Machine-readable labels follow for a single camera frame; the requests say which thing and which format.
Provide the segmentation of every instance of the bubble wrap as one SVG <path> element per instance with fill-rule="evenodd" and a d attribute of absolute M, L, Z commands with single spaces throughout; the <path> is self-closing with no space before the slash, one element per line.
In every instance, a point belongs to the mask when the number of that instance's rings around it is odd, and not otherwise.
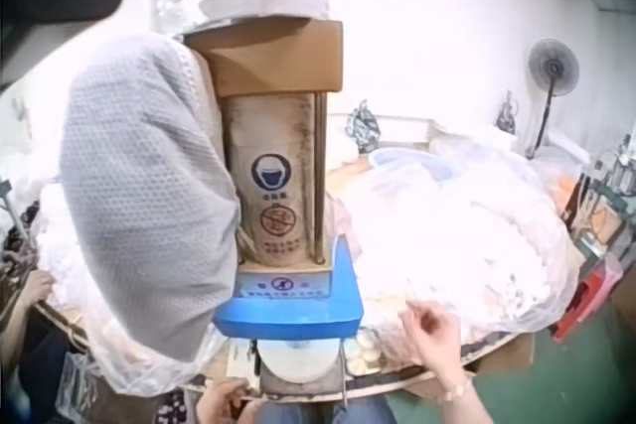
<path fill-rule="evenodd" d="M 158 35 L 105 45 L 73 84 L 60 164 L 107 305 L 132 339 L 179 360 L 195 357 L 237 269 L 239 201 L 198 61 Z"/>

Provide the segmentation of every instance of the safety label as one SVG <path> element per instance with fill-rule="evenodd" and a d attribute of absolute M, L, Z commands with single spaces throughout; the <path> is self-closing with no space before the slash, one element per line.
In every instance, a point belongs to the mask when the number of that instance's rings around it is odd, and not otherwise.
<path fill-rule="evenodd" d="M 277 277 L 271 281 L 271 288 L 279 292 L 288 292 L 294 288 L 294 282 L 286 277 Z"/>
<path fill-rule="evenodd" d="M 291 164 L 280 154 L 263 154 L 252 163 L 251 177 L 261 189 L 278 191 L 289 182 Z"/>
<path fill-rule="evenodd" d="M 274 204 L 260 213 L 260 226 L 275 237 L 284 237 L 296 225 L 296 212 L 287 206 Z"/>

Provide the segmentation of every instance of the metal stand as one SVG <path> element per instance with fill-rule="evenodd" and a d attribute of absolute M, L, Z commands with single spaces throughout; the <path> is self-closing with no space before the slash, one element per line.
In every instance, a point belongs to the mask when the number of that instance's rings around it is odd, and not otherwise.
<path fill-rule="evenodd" d="M 327 148 L 327 93 L 314 94 L 314 261 L 325 263 L 325 154 Z"/>
<path fill-rule="evenodd" d="M 550 88 L 548 89 L 548 100 L 546 101 L 546 109 L 544 109 L 544 119 L 541 122 L 541 128 L 539 128 L 539 136 L 537 136 L 537 143 L 535 143 L 535 147 L 526 155 L 527 159 L 533 159 L 535 157 L 535 153 L 541 146 L 542 141 L 544 140 L 544 133 L 546 132 L 546 126 L 548 125 L 548 118 L 550 117 L 550 109 L 553 104 L 553 93 L 555 92 L 555 83 L 557 82 L 556 76 L 551 76 L 550 78 Z"/>
<path fill-rule="evenodd" d="M 13 220 L 13 223 L 18 230 L 18 233 L 23 237 L 27 238 L 27 232 L 24 229 L 24 225 L 22 225 L 22 221 L 20 220 L 20 215 L 16 212 L 11 204 L 11 200 L 9 199 L 9 193 L 11 192 L 11 183 L 7 179 L 6 181 L 2 181 L 0 178 L 0 199 L 4 202 L 4 206 L 0 204 L 0 209 L 6 211 Z"/>

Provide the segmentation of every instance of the figurine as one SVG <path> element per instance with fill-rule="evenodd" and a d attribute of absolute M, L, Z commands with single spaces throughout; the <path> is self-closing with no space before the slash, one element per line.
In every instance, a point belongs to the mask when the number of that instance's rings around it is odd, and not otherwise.
<path fill-rule="evenodd" d="M 513 112 L 513 101 L 515 102 L 515 112 Z M 519 101 L 513 99 L 513 92 L 509 89 L 506 93 L 506 101 L 501 106 L 501 111 L 497 117 L 497 127 L 502 131 L 515 134 L 515 116 L 519 112 Z"/>
<path fill-rule="evenodd" d="M 371 153 L 378 149 L 380 126 L 374 114 L 367 107 L 367 101 L 360 105 L 347 118 L 347 136 L 353 138 L 360 154 Z"/>

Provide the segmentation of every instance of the metal pole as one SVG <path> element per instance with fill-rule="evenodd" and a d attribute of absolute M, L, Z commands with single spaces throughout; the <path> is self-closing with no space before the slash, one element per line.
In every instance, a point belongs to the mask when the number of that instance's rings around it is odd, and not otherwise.
<path fill-rule="evenodd" d="M 327 93 L 314 93 L 314 261 L 325 263 L 325 154 L 327 148 Z"/>
<path fill-rule="evenodd" d="M 548 117 L 550 116 L 550 107 L 553 104 L 553 93 L 555 91 L 556 82 L 557 82 L 557 78 L 555 76 L 551 76 L 550 89 L 548 90 L 548 101 L 546 101 L 546 109 L 544 110 L 544 119 L 541 122 L 541 129 L 539 130 L 539 136 L 537 137 L 537 144 L 535 144 L 535 149 L 533 150 L 533 153 L 530 159 L 535 157 L 535 153 L 541 146 L 541 142 L 544 139 L 544 132 L 546 131 L 546 125 L 548 124 Z"/>

